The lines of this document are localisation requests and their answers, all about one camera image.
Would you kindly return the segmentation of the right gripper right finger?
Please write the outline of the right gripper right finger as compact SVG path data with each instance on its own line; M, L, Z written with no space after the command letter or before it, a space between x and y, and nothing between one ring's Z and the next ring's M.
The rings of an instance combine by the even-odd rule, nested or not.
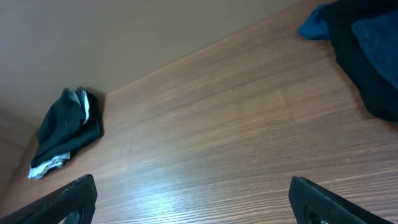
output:
M392 224L304 177L292 177L289 202L298 224Z

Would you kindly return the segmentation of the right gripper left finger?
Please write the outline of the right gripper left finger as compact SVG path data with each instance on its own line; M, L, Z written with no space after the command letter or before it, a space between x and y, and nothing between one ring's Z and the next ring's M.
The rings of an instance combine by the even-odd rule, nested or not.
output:
M3 224L90 224L95 212L96 185L86 174L1 219Z

